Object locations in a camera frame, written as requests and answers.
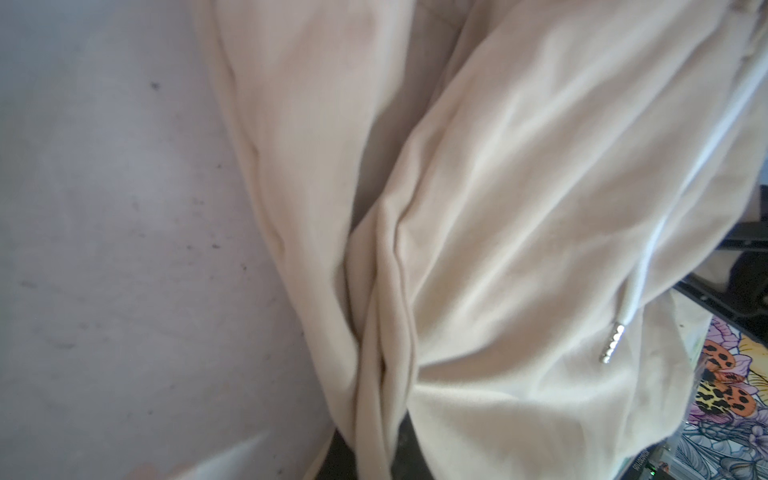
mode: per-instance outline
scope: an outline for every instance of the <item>floral print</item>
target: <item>floral print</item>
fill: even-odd
[[[750,402],[756,403],[756,409],[749,415],[745,412],[739,415],[738,411],[732,409],[708,409],[694,402],[676,457],[691,478],[768,480],[768,406],[760,398],[767,396],[762,390],[768,386],[768,371],[755,369],[755,343],[742,337],[741,333],[723,320],[716,317],[713,319],[707,340],[727,350],[723,352],[718,349],[723,354],[732,355],[735,365],[705,371],[702,384],[707,380],[710,385],[712,382],[727,382],[727,386],[751,396],[754,402],[752,399]]]

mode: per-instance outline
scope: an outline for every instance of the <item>beige hoodie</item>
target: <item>beige hoodie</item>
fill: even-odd
[[[762,94],[686,185],[759,2],[479,0],[466,18],[450,3],[193,10],[360,477],[389,478],[407,410],[438,480],[610,478],[681,420],[691,371],[662,293],[736,221],[766,153]],[[423,12],[461,29],[447,62],[412,29]],[[430,62],[439,81],[406,88]]]

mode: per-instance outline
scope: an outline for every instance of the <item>white drawstring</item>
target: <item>white drawstring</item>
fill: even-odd
[[[733,94],[726,105],[723,117],[715,125],[712,134],[702,147],[694,165],[691,167],[685,180],[680,185],[677,195],[671,202],[670,205],[672,207],[659,220],[659,223],[656,225],[656,228],[654,228],[648,242],[645,244],[640,259],[637,261],[635,268],[627,278],[626,286],[624,288],[624,296],[621,299],[621,305],[619,306],[616,320],[611,329],[611,335],[608,338],[600,357],[602,363],[611,361],[611,356],[614,354],[616,346],[618,345],[619,340],[621,340],[621,336],[624,334],[626,327],[632,323],[632,320],[637,315],[637,310],[640,307],[640,300],[645,288],[645,282],[648,277],[650,261],[653,258],[659,237],[661,237],[661,232],[664,231],[664,225],[672,214],[674,205],[683,196],[683,193],[699,174],[703,166],[707,164],[710,158],[712,158],[718,145],[723,141],[733,124],[736,123],[736,120],[757,91],[757,88],[763,82],[766,74],[768,74],[768,35],[763,36],[757,52],[752,55],[745,64],[743,75],[741,76],[738,85],[733,90]]]

